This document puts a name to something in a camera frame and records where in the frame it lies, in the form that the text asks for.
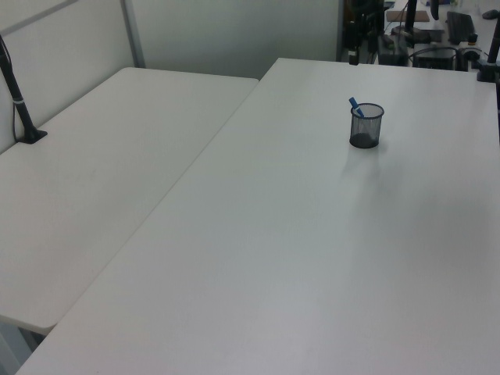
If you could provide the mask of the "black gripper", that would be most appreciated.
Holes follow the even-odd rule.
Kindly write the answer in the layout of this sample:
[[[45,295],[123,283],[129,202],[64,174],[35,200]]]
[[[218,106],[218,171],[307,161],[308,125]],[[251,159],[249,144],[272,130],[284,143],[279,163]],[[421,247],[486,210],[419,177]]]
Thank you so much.
[[[355,21],[348,23],[348,54],[349,64],[359,65],[359,25]]]

